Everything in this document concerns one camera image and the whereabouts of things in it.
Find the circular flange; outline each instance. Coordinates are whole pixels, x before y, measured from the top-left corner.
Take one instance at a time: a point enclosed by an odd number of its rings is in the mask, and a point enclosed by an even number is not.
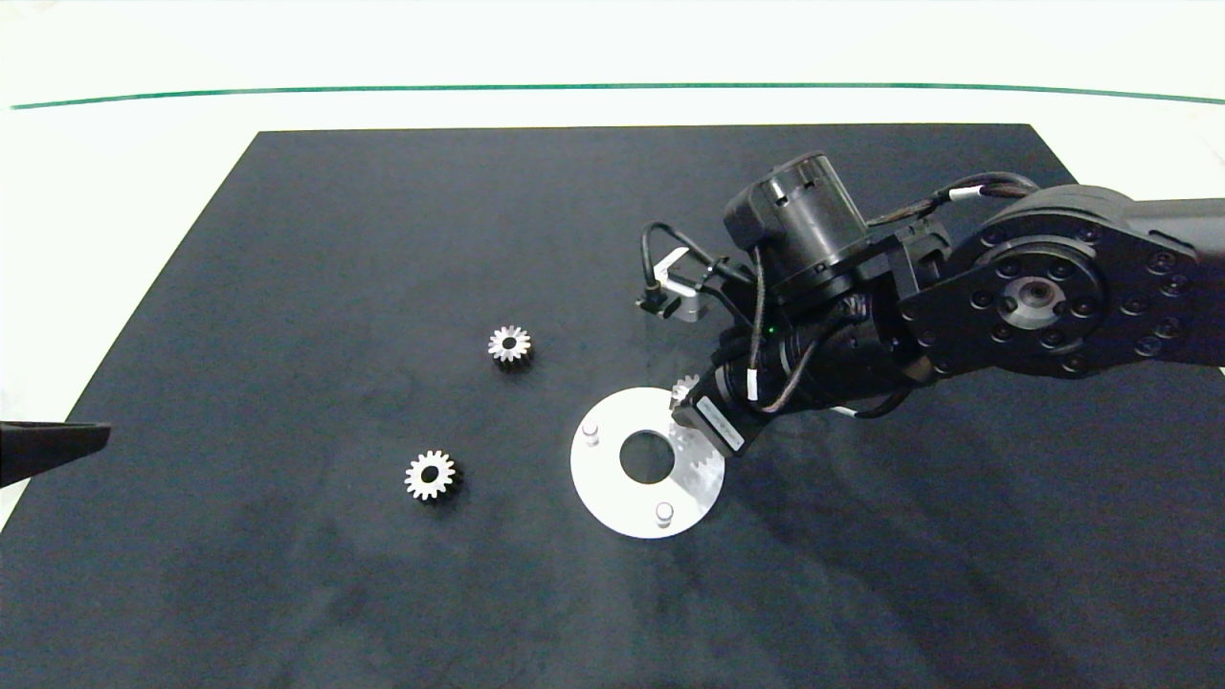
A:
[[[673,394],[631,387],[587,412],[570,446],[570,472],[583,505],[604,526],[633,538],[663,538],[693,526],[723,488],[724,457],[699,432],[673,421]],[[621,445],[652,433],[673,449],[673,471],[638,483],[621,468]]]

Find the black table surface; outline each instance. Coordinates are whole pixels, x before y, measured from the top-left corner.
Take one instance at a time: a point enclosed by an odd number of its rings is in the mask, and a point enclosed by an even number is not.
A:
[[[794,414],[674,538],[583,508],[583,413],[698,373],[728,322],[633,306],[638,229],[734,254],[723,205],[812,150],[865,216],[1072,181],[1024,125],[258,135],[74,411],[110,445],[0,535],[0,684],[1221,685],[1215,369]],[[526,374],[485,353],[505,324]],[[403,487],[432,447],[467,471],[440,509]]]

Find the gear teeth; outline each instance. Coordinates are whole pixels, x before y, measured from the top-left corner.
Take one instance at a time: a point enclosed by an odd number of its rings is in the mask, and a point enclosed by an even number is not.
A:
[[[437,474],[432,481],[425,481],[424,472],[431,467],[437,471]],[[413,498],[428,504],[453,495],[462,479],[462,472],[456,462],[441,450],[430,450],[424,455],[418,455],[417,460],[409,462],[404,474],[405,490]]]
[[[697,381],[698,376],[696,375],[686,375],[685,378],[677,380],[676,385],[673,385],[673,398],[669,402],[669,408],[675,409],[680,406],[680,403],[685,401],[685,397],[688,397],[690,390],[693,390]]]
[[[517,325],[506,325],[490,336],[488,352],[497,368],[512,371],[530,365],[535,348],[532,346],[532,333]]]

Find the black cable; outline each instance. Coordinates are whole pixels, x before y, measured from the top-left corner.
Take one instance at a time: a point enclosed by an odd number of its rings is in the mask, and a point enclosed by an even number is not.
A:
[[[750,320],[748,316],[746,316],[745,314],[740,313],[740,309],[737,309],[736,305],[731,303],[731,299],[729,299],[728,295],[720,292],[719,289],[715,289],[713,287],[707,287],[706,284],[701,284],[698,286],[697,291],[704,294],[709,294],[715,299],[718,299],[719,303],[723,304],[723,308],[728,309],[728,313],[731,314],[731,318],[739,320],[747,327],[753,326],[753,321]]]
[[[761,246],[753,246],[753,271],[757,272],[757,302],[753,310],[753,335],[748,345],[748,368],[757,375],[757,363],[761,360],[762,320],[766,318],[766,271],[762,270]]]
[[[786,385],[783,386],[783,391],[778,394],[778,398],[764,407],[760,407],[758,411],[767,414],[778,413],[779,409],[786,406],[791,401],[791,395],[795,394],[795,389],[800,386],[800,375],[804,374],[804,369],[809,365],[809,359],[812,358],[812,353],[817,351],[817,347],[826,341],[826,337],[820,337],[809,342],[809,346],[804,349],[804,354],[800,356],[799,363],[791,369],[791,375],[786,378]]]
[[[895,211],[877,216],[867,221],[867,227],[888,224],[911,217],[924,217],[940,206],[949,202],[949,192],[954,189],[967,189],[978,186],[982,196],[996,196],[1003,199],[1022,199],[1041,189],[1028,177],[1008,172],[989,172],[963,177],[956,181],[941,186],[930,195],[911,201]]]
[[[883,402],[872,407],[871,409],[864,409],[862,412],[855,412],[855,418],[881,418],[884,414],[898,408],[902,402],[905,402],[907,397],[910,396],[913,387],[907,387],[905,390],[898,390],[897,392],[889,395]]]
[[[666,223],[652,222],[647,223],[647,226],[642,228],[642,276],[647,281],[647,289],[659,288],[659,282],[655,280],[655,262],[650,257],[650,233],[655,230],[663,232],[676,242],[684,244],[688,248],[695,259],[701,261],[707,268],[713,270],[723,277],[735,280],[736,282],[744,284],[753,283],[750,276],[728,266],[724,259],[714,259],[706,251],[706,249],[702,249],[697,242],[686,237],[684,232]]]

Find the bolt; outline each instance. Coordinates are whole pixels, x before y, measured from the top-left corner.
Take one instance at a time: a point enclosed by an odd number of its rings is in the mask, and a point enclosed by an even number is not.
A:
[[[1174,316],[1166,316],[1161,319],[1161,322],[1156,324],[1153,329],[1153,335],[1161,337],[1164,340],[1172,340],[1182,332],[1182,321]]]
[[[598,423],[595,423],[592,419],[587,419],[587,421],[583,422],[583,429],[582,430],[583,430],[583,435],[587,436],[586,440],[587,440],[587,446],[588,447],[594,447],[595,445],[599,445],[599,443],[600,443],[600,436],[599,436],[600,427],[599,427]]]
[[[1161,351],[1161,341],[1145,335],[1136,341],[1136,353],[1142,357],[1155,357]]]
[[[659,528],[665,528],[673,522],[673,512],[671,503],[659,503],[655,505],[655,525]]]
[[[1185,275],[1171,275],[1161,281],[1161,293],[1166,297],[1181,297],[1191,287],[1191,281]]]
[[[1177,259],[1174,254],[1169,251],[1158,251],[1149,256],[1148,268],[1158,275],[1167,273],[1174,270],[1174,264]]]
[[[1089,363],[1085,360],[1084,354],[1071,354],[1063,359],[1063,370],[1068,373],[1084,373],[1087,365]]]
[[[1080,297],[1072,304],[1072,313],[1080,316],[1091,316],[1098,311],[1098,302],[1093,297]]]
[[[1057,259],[1051,264],[1051,277],[1055,280],[1067,280],[1072,277],[1076,272],[1076,266],[1071,261],[1065,261],[1063,259]]]
[[[1000,277],[1017,277],[1020,275],[1020,261],[1017,259],[1005,259],[996,266],[996,272],[1000,273]]]
[[[1063,340],[1063,333],[1058,330],[1047,330],[1040,338],[1042,347],[1050,347],[1051,349],[1062,345]]]
[[[1123,313],[1129,316],[1138,316],[1148,310],[1148,298],[1147,297],[1128,297],[1123,299]]]

